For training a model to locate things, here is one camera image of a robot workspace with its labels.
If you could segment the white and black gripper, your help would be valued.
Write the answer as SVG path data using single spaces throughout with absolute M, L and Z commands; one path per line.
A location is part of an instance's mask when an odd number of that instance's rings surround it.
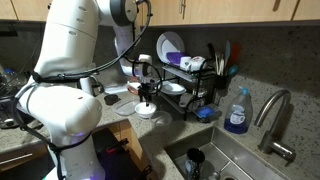
M 147 54 L 140 54 L 133 62 L 132 74 L 138 78 L 140 86 L 138 90 L 146 96 L 146 106 L 150 105 L 150 96 L 156 95 L 161 89 L 161 75 L 152 62 L 152 57 Z M 140 102 L 144 102 L 143 95 L 139 95 Z

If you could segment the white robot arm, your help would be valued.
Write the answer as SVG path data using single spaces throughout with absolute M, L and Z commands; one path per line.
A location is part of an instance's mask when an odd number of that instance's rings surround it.
M 138 6 L 149 0 L 52 0 L 37 64 L 15 95 L 14 120 L 47 144 L 55 180 L 105 180 L 92 130 L 102 105 L 91 92 L 90 76 L 116 63 L 91 66 L 98 27 L 111 26 L 122 59 L 138 43 Z

